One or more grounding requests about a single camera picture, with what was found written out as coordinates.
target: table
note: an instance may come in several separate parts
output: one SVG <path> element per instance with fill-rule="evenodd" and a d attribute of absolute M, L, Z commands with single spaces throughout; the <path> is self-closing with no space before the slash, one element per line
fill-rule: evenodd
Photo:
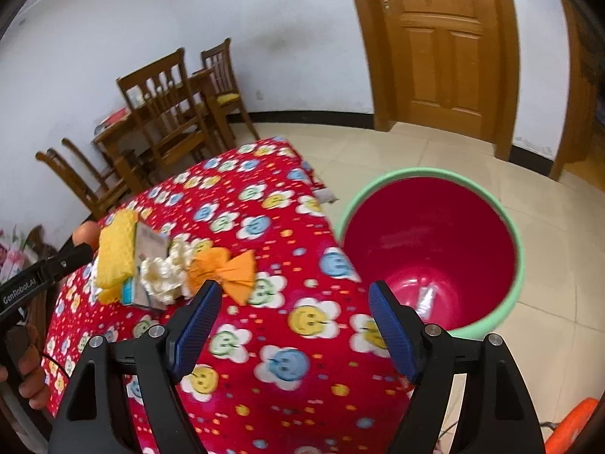
<path fill-rule="evenodd" d="M 232 149 L 235 147 L 235 142 L 227 123 L 227 117 L 217 101 L 214 85 L 211 80 L 211 73 L 211 69 L 194 72 L 189 78 L 189 86 L 191 87 L 192 95 L 196 95 L 197 93 L 201 94 L 210 115 L 219 128 L 221 136 L 226 143 L 226 147 Z M 177 87 L 179 94 L 182 96 L 183 100 L 185 100 L 186 94 L 183 89 L 184 84 L 181 83 Z M 143 120 L 151 119 L 151 114 L 145 106 L 138 108 L 137 113 Z M 107 152 L 113 165 L 116 167 L 117 173 L 122 177 L 134 195 L 142 193 L 146 188 L 143 186 L 140 179 L 132 172 L 132 167 L 127 161 L 126 155 L 124 152 L 120 151 L 119 143 L 125 135 L 128 135 L 137 129 L 140 129 L 140 125 L 137 123 L 134 115 L 130 113 L 124 119 L 103 130 L 93 139 L 95 145 L 102 146 L 105 152 Z"/>
<path fill-rule="evenodd" d="M 270 138 L 195 165 L 128 204 L 153 229 L 200 250 L 254 253 L 247 305 L 223 298 L 196 368 L 175 387 L 210 453 L 380 454 L 407 407 L 409 384 L 313 196 L 315 177 L 292 145 Z M 45 351 L 70 374 L 91 336 L 139 336 L 183 304 L 159 313 L 102 306 L 89 265 L 60 290 Z M 55 414 L 69 377 L 47 359 L 43 368 Z M 135 377 L 126 391 L 141 449 L 157 454 Z"/>

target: metal screw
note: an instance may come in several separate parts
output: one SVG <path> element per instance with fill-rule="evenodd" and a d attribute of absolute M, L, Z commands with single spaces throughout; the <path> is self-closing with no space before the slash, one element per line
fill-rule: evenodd
<path fill-rule="evenodd" d="M 92 338 L 90 338 L 90 346 L 93 348 L 97 348 L 99 346 L 101 346 L 103 342 L 103 336 L 93 336 Z"/>
<path fill-rule="evenodd" d="M 429 336 L 439 336 L 441 334 L 441 328 L 437 324 L 427 324 L 424 331 Z"/>
<path fill-rule="evenodd" d="M 488 339 L 489 339 L 489 342 L 494 346 L 500 346 L 502 343 L 504 343 L 502 336 L 497 335 L 496 333 L 491 333 L 491 335 L 489 335 Z"/>
<path fill-rule="evenodd" d="M 152 338 L 159 338 L 164 334 L 164 327 L 157 324 L 149 330 L 149 336 Z"/>

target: green bucket rim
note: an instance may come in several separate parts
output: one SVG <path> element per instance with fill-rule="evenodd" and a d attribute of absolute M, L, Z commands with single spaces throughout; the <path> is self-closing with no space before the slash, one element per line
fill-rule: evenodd
<path fill-rule="evenodd" d="M 485 335 L 492 332 L 502 323 L 502 321 L 504 321 L 504 319 L 506 319 L 519 299 L 525 278 L 525 251 L 523 249 L 523 244 L 521 243 L 521 237 L 519 236 L 517 228 L 515 227 L 515 224 L 513 224 L 512 219 L 510 219 L 510 216 L 508 213 L 506 213 L 498 198 L 496 198 L 482 186 L 479 186 L 477 183 L 467 179 L 464 176 L 460 176 L 459 174 L 431 167 L 413 167 L 383 174 L 383 176 L 380 176 L 378 179 L 365 186 L 365 188 L 362 189 L 355 198 L 353 198 L 353 201 L 349 203 L 349 206 L 347 206 L 344 216 L 341 218 L 341 221 L 337 226 L 336 236 L 338 243 L 343 245 L 344 233 L 346 228 L 349 226 L 350 219 L 368 196 L 391 182 L 409 177 L 437 177 L 439 179 L 455 182 L 460 186 L 470 189 L 475 194 L 482 197 L 483 200 L 487 201 L 489 205 L 498 213 L 500 219 L 504 222 L 504 224 L 506 224 L 506 228 L 512 237 L 516 252 L 515 278 L 510 286 L 510 290 L 506 294 L 506 297 L 504 297 L 504 300 L 497 306 L 497 308 L 495 308 L 485 317 L 481 318 L 479 321 L 475 321 L 472 324 L 468 324 L 468 326 L 459 327 L 449 331 L 452 336 L 457 336 L 458 338 L 483 339 Z"/>

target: wooden dining table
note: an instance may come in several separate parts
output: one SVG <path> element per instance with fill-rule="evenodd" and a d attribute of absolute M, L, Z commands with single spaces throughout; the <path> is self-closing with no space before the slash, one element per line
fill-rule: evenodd
<path fill-rule="evenodd" d="M 192 95 L 201 95 L 202 100 L 209 111 L 209 115 L 214 119 L 214 122 L 219 129 L 220 136 L 226 144 L 225 146 L 227 149 L 232 149 L 235 147 L 234 138 L 229 129 L 227 117 L 217 101 L 211 79 L 212 72 L 212 69 L 194 72 L 188 79 L 189 86 L 191 87 Z M 187 91 L 185 83 L 177 85 L 177 89 L 182 100 L 186 100 Z M 153 119 L 152 114 L 146 106 L 138 108 L 137 113 L 142 121 L 151 121 Z M 105 151 L 111 158 L 117 174 L 124 180 L 134 195 L 140 194 L 146 188 L 140 178 L 134 173 L 133 165 L 127 160 L 126 152 L 120 150 L 119 144 L 124 137 L 141 128 L 143 128 L 143 126 L 135 119 L 134 114 L 130 113 L 96 135 L 92 142 L 94 145 L 101 148 L 101 150 Z"/>

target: chair backrest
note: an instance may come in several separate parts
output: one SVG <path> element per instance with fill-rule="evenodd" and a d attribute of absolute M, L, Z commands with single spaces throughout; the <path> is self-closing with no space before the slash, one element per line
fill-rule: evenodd
<path fill-rule="evenodd" d="M 72 190 L 84 205 L 91 211 L 97 219 L 101 218 L 102 213 L 99 208 L 99 198 L 95 191 L 80 177 L 71 165 L 54 148 L 49 148 L 46 153 L 37 152 L 36 160 L 44 162 L 53 172 Z"/>
<path fill-rule="evenodd" d="M 76 147 L 76 145 L 73 144 L 69 138 L 63 138 L 61 140 L 61 144 L 70 150 L 78 158 L 78 160 L 80 160 L 80 162 L 86 166 L 90 173 L 93 174 L 95 179 L 99 182 L 104 191 L 109 190 L 109 186 L 107 185 L 107 182 L 105 182 L 105 178 L 98 170 L 96 170 L 95 166 L 93 166 L 89 159 L 80 151 L 78 147 Z"/>
<path fill-rule="evenodd" d="M 203 69 L 212 69 L 213 85 L 217 93 L 240 93 L 233 67 L 229 47 L 231 38 L 228 37 L 222 44 L 200 53 Z"/>
<path fill-rule="evenodd" d="M 175 71 L 178 71 L 178 77 L 175 77 Z M 203 124 L 203 119 L 197 113 L 191 93 L 185 68 L 184 48 L 179 48 L 174 53 L 149 63 L 116 81 L 135 121 L 143 130 L 149 147 L 159 161 L 161 161 L 161 153 L 158 143 L 161 140 L 165 141 L 168 137 L 175 137 L 193 124 Z M 138 94 L 143 99 L 140 107 L 132 104 L 128 92 L 133 89 L 138 89 Z M 192 111 L 195 117 L 187 119 L 184 114 L 186 110 Z M 147 130 L 146 125 L 149 120 L 161 134 L 159 140 Z"/>

